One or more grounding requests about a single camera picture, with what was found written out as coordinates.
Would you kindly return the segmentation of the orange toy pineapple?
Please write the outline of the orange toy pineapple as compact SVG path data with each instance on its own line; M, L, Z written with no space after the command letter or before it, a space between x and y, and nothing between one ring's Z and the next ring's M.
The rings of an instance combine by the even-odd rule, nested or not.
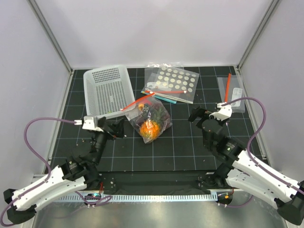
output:
M144 122L139 128L139 134L144 143L156 140L167 128L171 126L171 118L164 107L152 107L144 116Z

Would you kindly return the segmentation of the orange zipper clear bag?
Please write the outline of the orange zipper clear bag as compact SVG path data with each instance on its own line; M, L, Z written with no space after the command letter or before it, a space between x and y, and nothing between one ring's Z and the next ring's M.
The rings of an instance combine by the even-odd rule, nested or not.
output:
M124 112L144 143L153 142L172 126L169 112L153 92L135 100L120 111Z

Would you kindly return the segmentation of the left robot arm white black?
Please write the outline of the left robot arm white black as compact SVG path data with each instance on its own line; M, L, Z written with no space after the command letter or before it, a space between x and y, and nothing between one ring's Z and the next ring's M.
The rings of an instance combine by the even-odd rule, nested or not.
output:
M4 200L7 203L2 211L1 217L7 216L9 224L1 222L4 227L11 227L22 224L32 219L35 214L71 192L78 193L80 190L96 190L101 183L101 177L97 166L101 160L108 140L124 138L124 119L121 118L115 123L107 123L106 117L85 116L80 120L65 120L52 118L53 121L64 122L73 125L80 125L82 129L92 132L90 150L82 156L72 155L63 164L51 169L49 163L40 156L29 144L27 132L29 127L43 118L36 118L30 121L24 129L24 141L27 147L47 167L47 174L34 183L19 190L7 189L4 191Z

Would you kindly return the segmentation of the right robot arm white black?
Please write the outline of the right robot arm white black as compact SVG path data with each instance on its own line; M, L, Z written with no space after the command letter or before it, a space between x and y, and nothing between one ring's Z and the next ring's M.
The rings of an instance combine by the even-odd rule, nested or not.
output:
M223 126L231 117L229 106L216 112L201 107L192 109L188 121L200 120L196 126L202 131L204 148L221 165L209 183L219 188L228 185L260 198L277 210L286 221L301 225L304 220L304 183L293 180L262 162L237 140L223 133Z

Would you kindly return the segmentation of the white perforated plastic basket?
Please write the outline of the white perforated plastic basket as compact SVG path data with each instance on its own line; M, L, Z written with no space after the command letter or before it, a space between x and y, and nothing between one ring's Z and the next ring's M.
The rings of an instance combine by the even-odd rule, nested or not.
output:
M135 101L127 68L122 65L88 70L83 75L86 114L107 119L124 116Z

